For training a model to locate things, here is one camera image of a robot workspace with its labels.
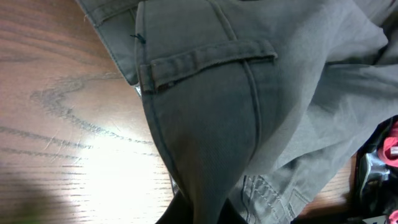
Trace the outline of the black patterned garment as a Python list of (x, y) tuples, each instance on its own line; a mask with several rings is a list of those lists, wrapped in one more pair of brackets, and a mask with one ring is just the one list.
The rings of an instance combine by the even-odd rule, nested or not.
[(395, 122), (397, 116), (379, 124), (371, 137), (359, 148), (356, 156), (354, 205), (358, 213), (365, 218), (383, 215), (377, 209), (378, 195), (382, 182), (388, 179), (390, 168), (381, 161), (377, 152)]

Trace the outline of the red t-shirt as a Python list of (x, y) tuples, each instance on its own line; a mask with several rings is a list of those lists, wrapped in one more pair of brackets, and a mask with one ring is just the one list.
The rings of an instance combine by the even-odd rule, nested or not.
[(392, 125), (377, 154), (390, 168), (388, 179), (382, 182), (379, 189), (377, 209), (387, 216), (388, 223), (397, 224), (397, 122)]

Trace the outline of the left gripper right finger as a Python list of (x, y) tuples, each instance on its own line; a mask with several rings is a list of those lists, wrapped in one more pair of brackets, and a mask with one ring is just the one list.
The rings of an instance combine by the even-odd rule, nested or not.
[(233, 207), (230, 199), (227, 199), (220, 212), (219, 224), (247, 224), (247, 222)]

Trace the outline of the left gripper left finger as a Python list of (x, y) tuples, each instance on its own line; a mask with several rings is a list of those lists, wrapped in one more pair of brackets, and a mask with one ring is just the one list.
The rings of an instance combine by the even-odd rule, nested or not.
[(164, 214), (155, 224), (192, 224), (193, 210), (188, 200), (178, 191)]

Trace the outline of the grey shorts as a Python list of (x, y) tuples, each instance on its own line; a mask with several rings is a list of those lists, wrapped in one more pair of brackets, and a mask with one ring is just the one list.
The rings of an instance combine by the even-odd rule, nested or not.
[(193, 223), (290, 223), (397, 114), (397, 2), (79, 0)]

